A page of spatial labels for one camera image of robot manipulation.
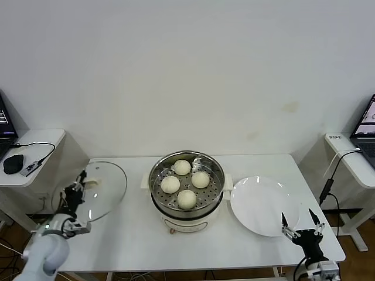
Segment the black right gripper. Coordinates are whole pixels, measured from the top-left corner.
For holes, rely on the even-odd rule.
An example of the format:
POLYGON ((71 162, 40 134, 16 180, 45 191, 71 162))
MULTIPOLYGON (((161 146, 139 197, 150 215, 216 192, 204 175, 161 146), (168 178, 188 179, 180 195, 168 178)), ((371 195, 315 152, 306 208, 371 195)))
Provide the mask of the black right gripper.
POLYGON ((289 227, 287 219, 284 213, 282 213, 282 233, 289 240, 294 240, 295 245, 302 248, 306 257, 306 263, 318 263, 326 260, 319 246, 323 239, 322 231, 325 228, 325 223, 321 222, 311 209, 309 209, 309 214, 315 225, 315 229, 302 229, 295 232, 289 227))

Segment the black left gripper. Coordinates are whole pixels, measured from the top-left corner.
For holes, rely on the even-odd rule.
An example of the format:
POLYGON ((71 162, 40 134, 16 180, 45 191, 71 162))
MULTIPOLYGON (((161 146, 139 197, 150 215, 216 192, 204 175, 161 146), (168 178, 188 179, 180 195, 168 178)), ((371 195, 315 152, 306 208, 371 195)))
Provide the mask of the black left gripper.
POLYGON ((73 182, 71 185, 64 189, 65 201, 61 207, 62 213, 75 213, 80 204, 83 204, 83 190, 84 181, 87 177, 87 172, 82 170, 78 175, 78 181, 73 182))

